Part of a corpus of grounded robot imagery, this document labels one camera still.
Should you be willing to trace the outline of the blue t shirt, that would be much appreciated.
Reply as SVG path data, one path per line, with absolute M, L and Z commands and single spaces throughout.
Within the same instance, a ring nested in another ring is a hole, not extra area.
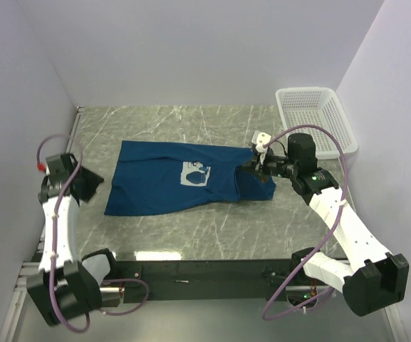
M 212 202 L 271 200 L 274 181 L 240 168 L 252 155 L 244 147 L 124 140 L 105 214 L 149 216 Z

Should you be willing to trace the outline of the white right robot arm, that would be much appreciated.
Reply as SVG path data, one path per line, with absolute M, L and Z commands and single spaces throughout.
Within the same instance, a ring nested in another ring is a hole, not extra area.
M 270 177 L 290 180 L 295 193 L 323 220 L 348 259 L 343 263 L 326 256 L 319 247 L 304 249 L 291 257 L 290 274 L 280 287 L 292 280 L 306 284 L 317 279 L 341 292 L 357 316 L 401 302 L 410 265 L 402 254 L 392 254 L 364 225 L 329 171 L 318 166 L 316 144 L 306 133 L 288 137 L 288 150 L 277 156 L 269 147 L 271 136 L 256 131 L 251 139 L 253 157 L 242 170 L 261 181 Z

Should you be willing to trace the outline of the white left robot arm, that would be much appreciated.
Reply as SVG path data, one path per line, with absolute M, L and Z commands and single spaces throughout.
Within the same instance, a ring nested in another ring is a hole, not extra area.
M 79 165 L 72 153 L 46 158 L 46 174 L 38 200 L 45 217 L 45 240 L 37 274 L 26 283 L 29 296 L 44 321 L 57 326 L 103 305 L 100 285 L 112 286 L 120 276 L 108 249 L 81 260 L 75 241 L 80 205 L 96 193 L 103 178 Z

